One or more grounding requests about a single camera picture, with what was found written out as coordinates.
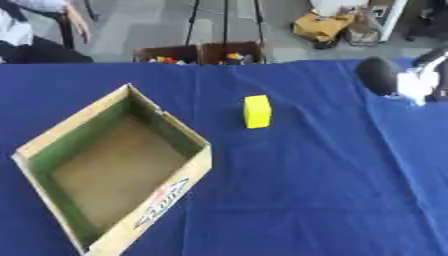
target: bag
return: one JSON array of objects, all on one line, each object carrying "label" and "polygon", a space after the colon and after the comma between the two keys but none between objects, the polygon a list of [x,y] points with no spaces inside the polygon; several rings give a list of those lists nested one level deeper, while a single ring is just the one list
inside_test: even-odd
[{"label": "bag", "polygon": [[376,46],[381,39],[381,26],[369,10],[362,9],[347,27],[345,39],[351,46]]},{"label": "bag", "polygon": [[314,12],[310,12],[294,22],[293,32],[311,40],[328,42],[334,40],[354,19],[355,15],[353,14],[321,17]]}]

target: cardboard box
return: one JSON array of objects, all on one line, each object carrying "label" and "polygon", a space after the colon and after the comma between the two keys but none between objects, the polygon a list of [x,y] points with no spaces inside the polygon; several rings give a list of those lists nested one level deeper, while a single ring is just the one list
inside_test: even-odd
[{"label": "cardboard box", "polygon": [[134,50],[134,62],[148,62],[156,57],[171,57],[187,63],[199,64],[199,53],[196,45],[173,46],[160,48],[143,48]]},{"label": "cardboard box", "polygon": [[13,159],[82,255],[119,255],[211,168],[210,144],[124,85]]},{"label": "cardboard box", "polygon": [[253,63],[262,63],[263,51],[257,42],[229,42],[226,47],[223,43],[203,44],[200,48],[201,64],[219,64],[227,53],[239,53],[240,55],[252,55]]}]

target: box label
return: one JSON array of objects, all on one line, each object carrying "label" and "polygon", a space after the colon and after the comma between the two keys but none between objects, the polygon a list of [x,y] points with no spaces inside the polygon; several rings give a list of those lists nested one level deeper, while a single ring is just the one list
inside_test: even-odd
[{"label": "box label", "polygon": [[189,178],[185,178],[174,184],[165,186],[157,190],[154,195],[153,202],[146,209],[143,216],[135,223],[134,229],[155,220],[164,214],[173,204],[174,201],[182,194],[183,188],[187,184]]}]

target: person's hand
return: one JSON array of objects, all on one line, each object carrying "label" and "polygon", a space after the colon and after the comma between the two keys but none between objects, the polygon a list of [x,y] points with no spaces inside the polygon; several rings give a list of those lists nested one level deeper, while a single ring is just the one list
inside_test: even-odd
[{"label": "person's hand", "polygon": [[76,32],[84,39],[84,42],[89,42],[92,34],[90,33],[89,25],[87,25],[87,22],[84,20],[82,15],[79,14],[76,8],[70,3],[65,8],[65,13],[75,27]]}]

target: wooden block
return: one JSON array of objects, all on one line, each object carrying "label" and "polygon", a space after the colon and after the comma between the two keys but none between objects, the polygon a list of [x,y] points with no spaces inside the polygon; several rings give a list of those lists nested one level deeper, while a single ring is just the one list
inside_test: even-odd
[{"label": "wooden block", "polygon": [[269,127],[271,106],[266,95],[249,96],[244,99],[244,119],[248,129]]},{"label": "wooden block", "polygon": [[13,159],[81,255],[119,255],[211,169],[210,144],[124,85]]}]

